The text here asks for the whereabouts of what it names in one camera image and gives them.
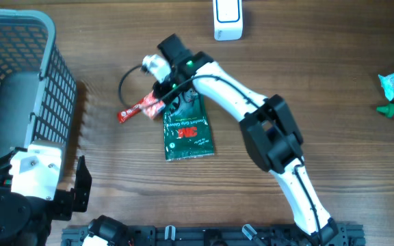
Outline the red stick sachet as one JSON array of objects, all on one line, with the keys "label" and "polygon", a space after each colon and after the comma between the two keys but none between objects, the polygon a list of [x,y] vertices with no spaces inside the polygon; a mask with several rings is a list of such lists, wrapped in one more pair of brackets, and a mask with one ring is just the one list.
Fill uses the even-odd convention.
[{"label": "red stick sachet", "polygon": [[155,114],[150,111],[148,108],[149,105],[154,103],[157,99],[153,96],[153,93],[147,94],[141,100],[139,100],[135,105],[131,106],[129,109],[125,109],[123,111],[118,112],[117,118],[119,123],[124,123],[133,116],[142,112],[145,116],[153,119]]}]

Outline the green 3M gloves packet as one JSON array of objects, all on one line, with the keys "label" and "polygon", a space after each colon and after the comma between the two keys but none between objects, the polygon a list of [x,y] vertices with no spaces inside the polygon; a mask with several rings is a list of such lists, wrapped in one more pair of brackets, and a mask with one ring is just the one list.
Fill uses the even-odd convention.
[{"label": "green 3M gloves packet", "polygon": [[196,90],[180,93],[166,107],[163,136],[167,161],[215,154],[203,96]]}]

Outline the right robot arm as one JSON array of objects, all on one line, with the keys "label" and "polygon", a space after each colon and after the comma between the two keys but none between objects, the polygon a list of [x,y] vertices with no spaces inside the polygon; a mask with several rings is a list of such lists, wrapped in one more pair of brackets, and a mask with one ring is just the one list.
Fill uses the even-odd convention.
[{"label": "right robot arm", "polygon": [[162,56],[155,59],[155,68],[149,69],[156,78],[155,98],[168,103],[194,88],[231,114],[239,122],[249,157],[277,180],[295,225],[312,245],[329,243],[338,233],[337,225],[309,179],[301,148],[303,137],[285,99],[252,91],[208,54],[192,53],[176,34],[157,48]]}]

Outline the red packet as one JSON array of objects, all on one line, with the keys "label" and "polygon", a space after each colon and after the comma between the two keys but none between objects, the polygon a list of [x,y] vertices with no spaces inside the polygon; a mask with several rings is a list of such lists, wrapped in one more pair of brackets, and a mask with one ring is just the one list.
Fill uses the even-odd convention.
[{"label": "red packet", "polygon": [[144,115],[154,120],[166,107],[163,101],[158,101],[157,99],[151,100],[145,98],[140,103],[140,109]]}]

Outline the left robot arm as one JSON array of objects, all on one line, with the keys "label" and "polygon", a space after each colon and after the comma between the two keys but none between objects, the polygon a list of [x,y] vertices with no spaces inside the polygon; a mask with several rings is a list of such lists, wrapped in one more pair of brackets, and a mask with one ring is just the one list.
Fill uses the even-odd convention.
[{"label": "left robot arm", "polygon": [[53,221],[69,221],[88,209],[92,176],[84,156],[77,161],[75,185],[55,189],[52,198],[24,195],[14,190],[16,158],[26,149],[15,149],[0,158],[0,245],[45,245]]}]

